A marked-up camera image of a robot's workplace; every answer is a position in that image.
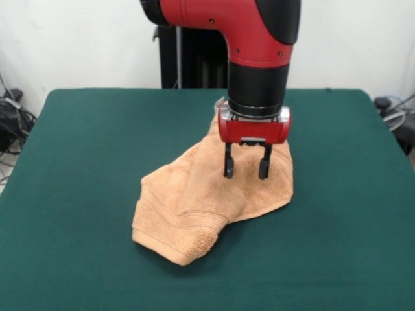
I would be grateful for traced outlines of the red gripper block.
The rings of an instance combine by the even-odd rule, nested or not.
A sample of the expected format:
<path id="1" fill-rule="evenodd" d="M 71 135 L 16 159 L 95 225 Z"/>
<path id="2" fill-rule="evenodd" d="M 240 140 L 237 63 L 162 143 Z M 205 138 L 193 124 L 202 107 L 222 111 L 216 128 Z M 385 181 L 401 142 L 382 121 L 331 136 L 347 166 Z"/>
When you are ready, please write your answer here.
<path id="1" fill-rule="evenodd" d="M 263 157 L 259 163 L 259 179 L 269 175 L 272 144 L 284 143 L 291 129 L 291 110 L 283 106 L 276 117 L 271 119 L 246 119 L 236 116 L 229 106 L 221 106 L 218 112 L 218 128 L 222 142 L 225 143 L 224 176 L 233 178 L 234 159 L 231 154 L 232 143 L 264 143 Z"/>

